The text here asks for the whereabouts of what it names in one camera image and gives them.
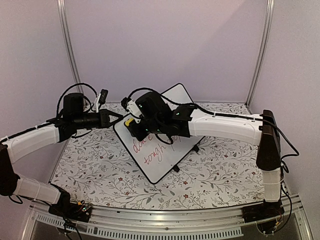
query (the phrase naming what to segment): white wall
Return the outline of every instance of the white wall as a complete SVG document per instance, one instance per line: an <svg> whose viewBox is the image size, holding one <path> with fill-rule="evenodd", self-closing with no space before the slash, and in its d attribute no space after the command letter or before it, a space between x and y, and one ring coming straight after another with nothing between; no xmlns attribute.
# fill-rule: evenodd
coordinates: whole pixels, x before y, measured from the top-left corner
<svg viewBox="0 0 320 240"><path fill-rule="evenodd" d="M287 159L290 189L298 192L314 239L320 239L320 2L277 0L252 110L274 112L298 148ZM282 141L283 153L291 152Z"/></svg>
<svg viewBox="0 0 320 240"><path fill-rule="evenodd" d="M56 1L0 3L0 136L12 135L55 116L59 96L74 83ZM61 145L31 154L13 167L46 182ZM30 202L0 196L0 239L17 240Z"/></svg>
<svg viewBox="0 0 320 240"><path fill-rule="evenodd" d="M267 1L68 0L82 82L120 101L183 83L198 101L245 102Z"/></svg>

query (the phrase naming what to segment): floral tablecloth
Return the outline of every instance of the floral tablecloth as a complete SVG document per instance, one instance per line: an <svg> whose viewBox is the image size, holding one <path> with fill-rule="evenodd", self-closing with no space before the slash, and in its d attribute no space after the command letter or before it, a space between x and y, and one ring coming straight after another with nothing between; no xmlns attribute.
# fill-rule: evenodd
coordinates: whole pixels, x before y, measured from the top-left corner
<svg viewBox="0 0 320 240"><path fill-rule="evenodd" d="M244 104L201 105L217 112L249 114ZM103 107L125 114L118 103ZM198 146L198 153L192 151L178 164L179 172L171 171L153 185L112 128L95 129L69 141L51 182L67 190L74 201L127 209L207 209L263 199L257 147L217 137L205 137Z"/></svg>

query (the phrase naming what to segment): black cable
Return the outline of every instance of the black cable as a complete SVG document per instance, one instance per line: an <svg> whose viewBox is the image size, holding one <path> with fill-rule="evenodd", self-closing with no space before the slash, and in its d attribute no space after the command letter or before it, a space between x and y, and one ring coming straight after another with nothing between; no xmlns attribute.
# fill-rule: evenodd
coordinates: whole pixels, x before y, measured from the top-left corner
<svg viewBox="0 0 320 240"><path fill-rule="evenodd" d="M88 132L86 132L86 133L84 133L84 134L81 134L80 136L77 136L77 134L76 134L75 136L71 136L71 138L72 138L72 139L78 139L78 138L81 138L81 137L83 137L83 136L91 133L91 132L92 132L92 129L90 129L90 131L88 131Z"/></svg>
<svg viewBox="0 0 320 240"><path fill-rule="evenodd" d="M135 115L133 115L131 112L130 112L130 115L131 115L132 117L134 117L135 119L142 119L142 117L135 116Z"/></svg>
<svg viewBox="0 0 320 240"><path fill-rule="evenodd" d="M288 174L289 173L289 168L287 166L287 164L285 163L285 161L281 160L282 163L282 169Z"/></svg>
<svg viewBox="0 0 320 240"><path fill-rule="evenodd" d="M22 201L22 199L18 196L18 195L15 195L17 199L19 199L19 201L16 201L14 199L12 199L11 196L9 196L9 199L14 202L15 204L23 204L24 202Z"/></svg>
<svg viewBox="0 0 320 240"><path fill-rule="evenodd" d="M28 133L28 132L31 132L31 131L33 131L33 130L40 129L40 128L43 128L43 127L46 127L46 126L49 126L49 125L51 125L51 124L52 124L51 122L46 122L46 123L41 124L41 125L39 125L39 126L37 126L37 127L34 126L34 127L31 127L31 128L28 128L28 129L26 129L26 130L24 130L24 131L15 133L15 134L13 134L13 135L11 135L11 136L8 136L7 138L2 139L2 140L0 141L0 144L4 143L4 142L7 141L7 140L10 140L10 139L13 139L13 138L15 138L15 137L18 137L18 136L20 136L20 135L22 135L22 134L26 134L26 133Z"/></svg>
<svg viewBox="0 0 320 240"><path fill-rule="evenodd" d="M59 98L58 104L57 104L57 106L56 106L56 115L55 115L56 120L59 119L59 118L58 118L58 115L59 115L59 107L60 107L60 103L61 103L62 98L64 97L64 95L65 95L70 89L72 89L72 88L74 88L74 87L76 87L76 86L79 86L79 85L87 86L88 88L90 88L90 89L94 92L95 96L97 96L97 91L96 91L92 86L90 86L90 85L87 84L87 83L80 82L80 83L76 83L76 84L71 85L70 87L68 87L68 88L63 92L63 94L62 94L62 95L60 96L60 98Z"/></svg>
<svg viewBox="0 0 320 240"><path fill-rule="evenodd" d="M89 109L87 110L87 111L84 111L84 113L86 114L86 113L88 113L90 110L92 110L92 108L93 108L93 105L91 104L91 102L90 102L90 100L89 100L89 98L87 97L87 96L82 96L82 98L84 99L84 100L86 100L88 103L89 103Z"/></svg>
<svg viewBox="0 0 320 240"><path fill-rule="evenodd" d="M155 135L155 137L156 137L160 142L162 142L162 143L164 143L164 144L167 144L167 145L172 145L172 144L174 144L174 141L172 140L171 137L168 137L168 139L170 140L170 143L169 143L169 142L166 142L166 141L162 140L162 139L158 136L158 134L154 134L154 135Z"/></svg>
<svg viewBox="0 0 320 240"><path fill-rule="evenodd" d="M288 143L288 145L292 148L292 150L295 152L295 153L290 153L290 154L286 154L284 156L281 157L281 160L286 158L286 157L297 157L300 155L300 153L298 152L298 150L294 147L294 145L288 140L288 138L285 136L285 134L277 127L277 125L273 124L272 122L268 121L268 120L265 120L265 119L261 119L261 118L253 118L253 117L249 117L249 116L242 116L242 115L237 115L237 114L230 114L230 113L221 113L221 112L212 112L212 111L209 111L209 110L206 110L204 109L203 107L199 106L198 104L196 103L193 103L193 102L188 102L188 103L178 103L178 102L175 102L175 101L172 101L171 99L167 98L166 96L162 95L161 93L157 92L156 90L152 89L152 88L149 88L149 87L140 87L140 88L137 88L135 89L134 91L132 91L130 93L130 95L128 96L128 99L131 98L131 96L138 92L138 91L151 91L151 92L155 92L159 95L161 95L161 97L165 100L167 100L168 102L174 104L174 105L177 105L177 106L191 106L191 107L195 107L199 110L201 110L202 112L206 113L206 114L209 114L209 115L213 115L213 116L219 116L219 117L227 117L227 118L241 118L241 119L247 119L247 120L252 120L252 121L261 121L261 122L265 122L267 123L268 125L272 126L275 130L277 130L281 136L284 138L284 140Z"/></svg>
<svg viewBox="0 0 320 240"><path fill-rule="evenodd" d="M288 218L286 219L285 223L284 223L280 228L278 228L277 230L275 230L274 233L279 232L281 229L283 229L283 228L286 226L286 224L289 222L290 217L291 217L291 214L292 214L292 208L293 208L293 206L292 206L292 200L291 200L289 194L285 191L285 189L284 189L284 187L283 187L282 185L281 185L281 191L282 191L282 192L284 193L284 195L286 195L286 197L289 199L289 202L290 202L290 212L289 212L289 216L288 216Z"/></svg>
<svg viewBox="0 0 320 240"><path fill-rule="evenodd" d="M64 91L64 93L63 93L63 94L60 96L60 98L59 98L59 101L58 101L58 104L57 104L57 107L56 107L55 120L58 120L59 118L61 118L61 116L62 116L62 114L63 114L63 109L59 112L59 106L60 106L60 102L61 102L62 98L64 97L64 95L65 95L70 89L72 89L72 88L74 88L74 87L76 87L76 86L79 86L79 85L84 85L84 86L87 86L88 88L92 89L92 91L94 92L94 94L97 96L97 91L96 91L92 86L90 86L90 85L87 84L87 83L82 83L82 82L81 82L81 83L76 83L76 84L74 84L74 85L71 85L70 87L68 87L68 88ZM86 99L86 100L89 102L89 104L90 104L90 109L92 110L93 105L91 105L90 100L89 100L86 96L83 96L83 98ZM10 140L10 139L16 138L16 137L18 137L18 136L21 136L22 134L26 134L26 133L28 133L28 132L31 132L31 131L33 131L33 130L46 127L46 126L51 125L51 124L53 124L52 121L46 122L46 123L44 123L44 124L41 124L41 125L37 126L37 128L36 128L36 127L31 127L31 128L28 128L28 129L26 129L26 130L24 130L24 131L15 133L15 134L7 137L7 138L4 138L4 139L0 140L0 144L4 143L4 142L7 141L7 140Z"/></svg>
<svg viewBox="0 0 320 240"><path fill-rule="evenodd" d="M66 227L66 226L68 226L69 228L74 228L75 231L76 231L76 233L78 234L79 239L80 239L80 240L83 240L82 237L81 237L81 234L80 234L80 232L79 232L79 230L78 230L78 228L76 227L76 225L75 225L69 218L67 218L61 211L59 211L59 210L56 209L54 206L52 206L52 204L47 203L46 201L41 201L41 202L43 202L44 204L48 205L49 207L54 208L59 214L62 215L62 218L63 218L63 220L64 220L64 225L63 225L63 226L64 226L64 233L65 233L65 236L66 236L69 240L73 240L73 239L67 235L67 233L66 233L67 227Z"/></svg>

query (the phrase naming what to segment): whiteboard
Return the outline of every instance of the whiteboard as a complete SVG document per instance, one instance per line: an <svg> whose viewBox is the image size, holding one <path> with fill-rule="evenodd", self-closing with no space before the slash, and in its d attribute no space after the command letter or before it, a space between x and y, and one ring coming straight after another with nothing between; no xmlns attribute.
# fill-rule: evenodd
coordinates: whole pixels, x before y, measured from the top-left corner
<svg viewBox="0 0 320 240"><path fill-rule="evenodd" d="M178 83L163 93L167 98L177 103L190 103L190 98L185 87ZM172 110L176 105L168 103ZM159 141L154 134L149 134L143 141L132 137L125 127L125 121L132 118L129 114L113 126L113 130L123 143L133 160L146 176L150 183L158 183L170 170L178 164L196 145L202 137L173 136L173 144L167 145ZM166 140L167 136L159 134L159 137Z"/></svg>

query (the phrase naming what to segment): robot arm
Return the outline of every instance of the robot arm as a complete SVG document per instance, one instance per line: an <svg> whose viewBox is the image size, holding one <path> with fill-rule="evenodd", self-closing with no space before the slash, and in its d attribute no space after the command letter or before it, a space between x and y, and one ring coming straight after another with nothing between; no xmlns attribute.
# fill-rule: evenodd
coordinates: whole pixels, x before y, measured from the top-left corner
<svg viewBox="0 0 320 240"><path fill-rule="evenodd" d="M142 141L148 134L171 136L213 136L244 141L258 146L256 164L262 172L264 202L261 209L244 209L248 222L277 216L283 212L281 204L282 168L280 136L273 113L230 114L209 112L196 104L179 104L171 110L163 96L150 91L136 101L125 98L122 106L135 118L125 125L131 135Z"/></svg>
<svg viewBox="0 0 320 240"><path fill-rule="evenodd" d="M106 90L102 90L95 101L96 106L103 104L106 97ZM69 193L57 186L18 175L12 167L12 164L34 151L69 139L77 130L109 128L123 118L120 114L107 109L99 110L98 107L94 112L84 111L83 101L82 93L70 93L63 99L61 117L0 140L0 195L44 201L53 205L49 210L53 214L85 222L89 219L86 214L72 215L70 210L77 204L70 203ZM117 119L110 122L110 116Z"/></svg>

